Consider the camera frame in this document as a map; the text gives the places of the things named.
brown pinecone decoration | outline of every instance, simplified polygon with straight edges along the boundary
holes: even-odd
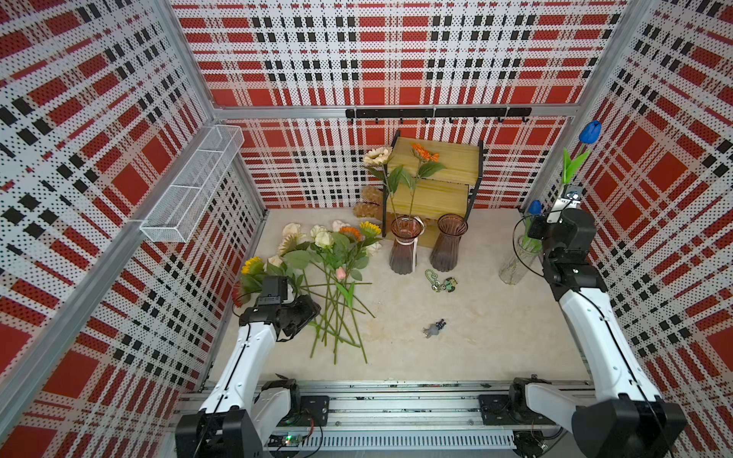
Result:
[[[382,190],[375,186],[364,186],[361,190],[361,198],[373,204],[382,204]]]
[[[382,221],[382,206],[369,202],[359,202],[354,207],[354,216],[357,218],[373,218]]]

orange gerbera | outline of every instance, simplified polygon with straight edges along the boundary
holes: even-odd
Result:
[[[343,235],[353,238],[357,242],[361,240],[361,232],[359,232],[359,229],[351,226],[344,226],[342,227],[339,232],[341,232]]]
[[[439,153],[431,155],[427,149],[425,149],[422,145],[418,143],[413,143],[411,146],[413,148],[413,154],[415,155],[415,157],[424,162],[438,162],[438,159],[441,156]]]

glass vase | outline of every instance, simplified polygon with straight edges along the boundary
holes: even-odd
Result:
[[[417,237],[424,232],[424,224],[418,218],[400,216],[392,221],[390,230],[394,235],[394,243],[389,254],[389,267],[400,275],[412,273]]]
[[[526,239],[524,235],[520,235],[514,241],[514,247],[517,249],[517,254],[514,251],[507,255],[506,260],[499,269],[499,278],[506,284],[517,284],[520,282],[524,275],[527,274],[527,266],[532,266],[534,258],[539,254],[542,246],[539,240]]]
[[[438,241],[430,254],[430,264],[441,272],[453,270],[458,263],[458,243],[468,231],[468,224],[459,215],[443,215],[438,219]]]

wooden shelf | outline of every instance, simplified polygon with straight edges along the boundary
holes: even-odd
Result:
[[[401,184],[394,193],[394,206],[387,199],[387,212],[407,215],[410,213],[410,189]],[[437,180],[420,180],[415,190],[412,214],[438,219],[446,213],[465,215],[468,206],[468,185]]]
[[[394,215],[392,213],[387,213],[387,240],[394,240],[394,235],[392,234],[392,231],[389,229],[392,225],[392,221],[394,221]],[[438,222],[435,221],[433,224],[428,224],[425,226],[425,232],[418,237],[417,239],[417,245],[418,246],[424,246],[426,248],[432,248],[435,246],[435,243],[438,241],[438,235],[441,234],[441,230],[438,229]]]
[[[446,169],[432,175],[429,180],[468,186],[476,184],[476,179],[479,177],[479,147],[477,145],[398,137],[392,152],[392,159],[389,161],[389,171],[397,166],[404,166],[409,174],[415,176],[418,161],[412,153],[411,145],[413,143],[422,145],[432,154],[440,153],[441,155],[440,162]]]

white ribbon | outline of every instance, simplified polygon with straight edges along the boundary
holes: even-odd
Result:
[[[417,234],[417,237],[413,238],[411,242],[402,242],[398,237],[395,237],[395,240],[400,245],[413,245],[413,272],[417,268],[417,240],[425,232],[425,223],[422,222],[422,219],[420,219],[419,216],[414,216],[414,218],[417,220],[418,223],[420,223],[420,226],[422,226],[422,230],[419,234]]]

